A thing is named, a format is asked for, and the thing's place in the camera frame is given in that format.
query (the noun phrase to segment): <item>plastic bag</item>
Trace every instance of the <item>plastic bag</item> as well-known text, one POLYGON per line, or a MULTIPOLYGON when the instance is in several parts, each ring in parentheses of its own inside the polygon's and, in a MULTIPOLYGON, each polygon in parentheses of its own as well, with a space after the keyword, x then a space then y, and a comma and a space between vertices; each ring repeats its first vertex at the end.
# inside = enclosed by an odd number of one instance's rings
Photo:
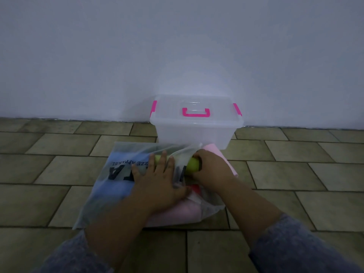
MULTIPOLYGON (((199 148, 198 145, 115 142, 73 229, 85 228, 100 214, 109 211, 116 203, 127 197, 134 186, 131 165, 136 164, 139 172, 144 174, 151 153, 160 155, 166 150, 167 155, 172 155, 175 158, 173 186, 185 186, 184 169, 199 148)), ((146 227, 199 222, 224 207, 218 195, 202 186, 195 187, 188 198, 167 211, 152 215, 146 227)))

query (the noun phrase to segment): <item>sleeve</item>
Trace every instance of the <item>sleeve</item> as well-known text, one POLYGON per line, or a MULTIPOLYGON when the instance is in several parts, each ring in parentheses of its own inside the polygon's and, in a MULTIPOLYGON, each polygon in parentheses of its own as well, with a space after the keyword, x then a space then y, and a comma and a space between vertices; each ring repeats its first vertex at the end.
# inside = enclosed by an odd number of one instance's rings
POLYGON ((260 273, 363 273, 359 266, 286 214, 257 240, 249 257, 260 273))
POLYGON ((113 273, 87 245, 84 231, 65 241, 32 273, 113 273))

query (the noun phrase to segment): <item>plastic box lid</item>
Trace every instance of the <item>plastic box lid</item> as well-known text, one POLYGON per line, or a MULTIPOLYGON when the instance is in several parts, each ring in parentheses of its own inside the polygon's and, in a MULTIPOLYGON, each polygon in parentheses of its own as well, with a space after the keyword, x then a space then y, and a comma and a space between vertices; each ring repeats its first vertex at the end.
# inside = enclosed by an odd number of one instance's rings
POLYGON ((229 97, 158 95, 152 104, 153 125, 241 128, 243 118, 229 97))

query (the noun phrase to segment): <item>pink latch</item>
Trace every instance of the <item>pink latch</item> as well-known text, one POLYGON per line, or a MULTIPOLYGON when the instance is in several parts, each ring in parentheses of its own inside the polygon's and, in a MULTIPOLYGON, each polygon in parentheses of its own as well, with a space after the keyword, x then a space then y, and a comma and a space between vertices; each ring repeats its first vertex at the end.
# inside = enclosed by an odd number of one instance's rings
POLYGON ((157 106, 157 101, 153 101, 153 104, 152 104, 152 109, 150 110, 150 115, 149 115, 149 118, 152 116, 152 113, 155 112, 155 108, 157 106))
POLYGON ((187 114, 187 108, 186 107, 182 108, 182 114, 185 117, 203 117, 203 118, 210 117, 210 109, 205 108, 205 112, 206 114, 187 114))
POLYGON ((238 105, 237 105, 236 103, 233 103, 233 105, 234 105, 234 107, 235 107, 236 112, 238 112, 238 115, 240 115, 240 116, 242 116, 242 117, 243 117, 243 115, 242 115, 242 114, 241 114, 241 112, 240 112, 240 109, 239 109, 238 105))

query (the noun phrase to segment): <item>left hand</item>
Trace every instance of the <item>left hand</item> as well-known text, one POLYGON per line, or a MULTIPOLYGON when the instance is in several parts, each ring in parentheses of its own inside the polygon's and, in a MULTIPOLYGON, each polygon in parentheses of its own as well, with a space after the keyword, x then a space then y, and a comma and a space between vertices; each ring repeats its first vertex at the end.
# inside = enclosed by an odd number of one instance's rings
POLYGON ((150 208, 151 214, 170 208, 191 193, 189 187, 173 187, 174 158, 172 156, 169 158, 165 170, 166 160, 167 152, 163 151, 155 167, 155 155, 151 154, 145 175, 140 174, 135 164, 131 166, 135 184, 130 197, 144 202, 144 205, 150 208))

